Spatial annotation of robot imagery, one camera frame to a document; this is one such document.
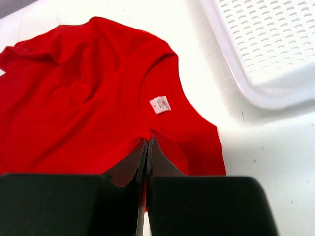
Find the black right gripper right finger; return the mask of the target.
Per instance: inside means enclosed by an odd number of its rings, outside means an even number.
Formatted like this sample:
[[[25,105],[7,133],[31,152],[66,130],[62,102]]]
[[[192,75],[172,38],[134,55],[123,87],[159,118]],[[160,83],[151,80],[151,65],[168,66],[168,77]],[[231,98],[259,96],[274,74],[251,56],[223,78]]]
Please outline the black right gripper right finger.
[[[147,209],[154,236],[276,236],[265,192],[252,177],[184,175],[157,139],[147,154]]]

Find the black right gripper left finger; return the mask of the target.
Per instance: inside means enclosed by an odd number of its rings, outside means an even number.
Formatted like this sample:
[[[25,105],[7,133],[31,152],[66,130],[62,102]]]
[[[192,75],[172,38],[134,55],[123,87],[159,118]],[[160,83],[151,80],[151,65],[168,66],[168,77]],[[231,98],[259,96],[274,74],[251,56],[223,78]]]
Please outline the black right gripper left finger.
[[[100,175],[2,175],[1,235],[142,235],[148,144]]]

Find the red t-shirt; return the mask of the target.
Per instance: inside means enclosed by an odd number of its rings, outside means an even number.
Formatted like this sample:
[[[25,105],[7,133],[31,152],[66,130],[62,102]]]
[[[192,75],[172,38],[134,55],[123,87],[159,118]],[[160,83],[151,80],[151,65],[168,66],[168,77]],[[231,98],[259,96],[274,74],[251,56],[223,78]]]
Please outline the red t-shirt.
[[[226,174],[217,128],[154,35],[93,17],[6,47],[0,67],[2,174],[102,174],[153,137],[184,174]]]

